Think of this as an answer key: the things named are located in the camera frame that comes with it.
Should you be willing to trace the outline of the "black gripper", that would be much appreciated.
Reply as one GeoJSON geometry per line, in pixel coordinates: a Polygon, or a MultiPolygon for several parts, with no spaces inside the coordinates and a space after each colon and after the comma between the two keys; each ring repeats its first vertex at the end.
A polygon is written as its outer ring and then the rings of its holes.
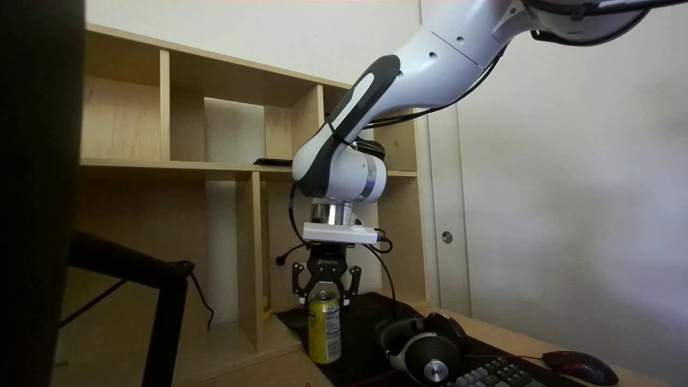
{"type": "MultiPolygon", "coordinates": [[[[306,267],[301,261],[293,261],[290,269],[293,269],[290,270],[293,273],[293,280],[290,280],[293,294],[299,300],[307,300],[307,288],[301,285],[301,274],[304,274],[306,267]]],[[[315,244],[310,248],[307,270],[310,270],[313,284],[329,281],[329,284],[341,285],[346,269],[348,269],[346,246],[342,242],[322,242],[322,244],[315,244]]],[[[341,296],[341,303],[344,308],[348,308],[350,300],[360,294],[361,267],[350,267],[348,280],[350,280],[348,288],[341,296]]]]}

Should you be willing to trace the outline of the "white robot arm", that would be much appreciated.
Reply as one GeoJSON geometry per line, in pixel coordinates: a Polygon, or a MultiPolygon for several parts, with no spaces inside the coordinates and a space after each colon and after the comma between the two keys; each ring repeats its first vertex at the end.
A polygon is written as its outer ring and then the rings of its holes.
{"type": "Polygon", "coordinates": [[[355,146],[387,111],[444,109],[471,94],[508,44],[550,47],[510,72],[470,126],[470,252],[579,293],[611,267],[605,208],[658,170],[658,144],[687,128],[687,43],[628,53],[605,44],[650,8],[681,0],[450,0],[398,51],[375,59],[297,151],[297,187],[331,201],[375,200],[386,162],[355,146]]]}

